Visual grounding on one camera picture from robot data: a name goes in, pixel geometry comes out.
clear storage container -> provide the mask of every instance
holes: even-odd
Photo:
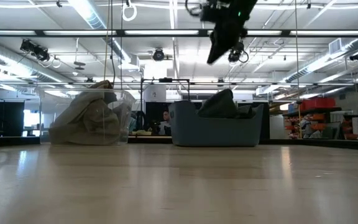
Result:
[[[42,144],[119,145],[128,142],[134,97],[124,90],[40,89]]]

